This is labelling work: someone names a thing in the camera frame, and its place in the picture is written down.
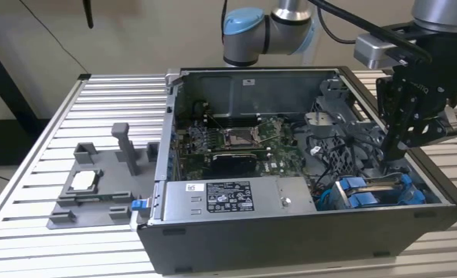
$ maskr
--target white label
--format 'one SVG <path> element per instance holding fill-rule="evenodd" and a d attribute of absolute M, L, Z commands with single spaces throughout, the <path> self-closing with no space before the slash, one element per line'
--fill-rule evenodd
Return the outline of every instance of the white label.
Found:
<path fill-rule="evenodd" d="M 321 147 L 320 147 L 320 146 L 316 146 L 316 147 L 312 149 L 312 156 L 315 156 L 320 151 L 321 151 Z"/>
<path fill-rule="evenodd" d="M 187 191 L 205 191 L 205 184 L 187 184 Z"/>
<path fill-rule="evenodd" d="M 257 80 L 256 79 L 244 79 L 243 80 L 243 85 L 244 86 L 253 86 L 257 84 Z"/>

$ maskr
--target blue tab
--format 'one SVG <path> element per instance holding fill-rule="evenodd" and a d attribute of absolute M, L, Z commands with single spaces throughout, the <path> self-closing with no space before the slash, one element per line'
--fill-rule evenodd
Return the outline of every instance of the blue tab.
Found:
<path fill-rule="evenodd" d="M 149 207 L 149 201 L 148 200 L 134 200 L 130 208 L 133 210 L 146 210 Z"/>
<path fill-rule="evenodd" d="M 367 181 L 361 177 L 353 177 L 353 178 L 344 178 L 340 181 L 340 184 L 343 186 L 344 190 L 348 190 L 349 188 L 359 188 L 359 187 L 367 187 Z"/>
<path fill-rule="evenodd" d="M 349 197 L 351 206 L 356 209 L 359 207 L 378 205 L 378 200 L 371 192 L 357 193 Z"/>
<path fill-rule="evenodd" d="M 260 8 L 241 8 L 233 10 L 224 23 L 225 35 L 236 35 L 252 29 L 265 18 L 265 11 Z"/>

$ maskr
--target warning label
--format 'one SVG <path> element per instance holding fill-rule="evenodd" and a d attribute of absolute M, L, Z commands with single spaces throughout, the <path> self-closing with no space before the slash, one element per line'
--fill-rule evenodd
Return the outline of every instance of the warning label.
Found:
<path fill-rule="evenodd" d="M 255 198 L 249 181 L 208 183 L 207 195 L 208 211 L 211 213 L 255 210 Z"/>

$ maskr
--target blue latch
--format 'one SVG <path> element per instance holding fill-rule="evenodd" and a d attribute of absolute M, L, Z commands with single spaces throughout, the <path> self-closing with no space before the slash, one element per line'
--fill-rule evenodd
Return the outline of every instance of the blue latch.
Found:
<path fill-rule="evenodd" d="M 149 201 L 148 200 L 134 200 L 130 206 L 133 210 L 148 210 Z"/>

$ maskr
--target slotted aluminum surface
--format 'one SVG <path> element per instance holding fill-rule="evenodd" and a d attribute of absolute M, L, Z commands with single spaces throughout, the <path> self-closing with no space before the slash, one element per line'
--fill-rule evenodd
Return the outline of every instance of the slotted aluminum surface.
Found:
<path fill-rule="evenodd" d="M 380 71 L 356 72 L 375 93 Z M 0 197 L 0 277 L 148 277 L 156 274 L 128 225 L 49 230 L 48 216 L 66 181 L 78 142 L 117 149 L 114 122 L 129 122 L 137 147 L 157 141 L 165 111 L 162 75 L 93 76 L 78 82 Z M 424 148 L 457 186 L 457 139 Z M 428 233 L 398 258 L 331 262 L 205 276 L 455 277 L 457 223 Z"/>

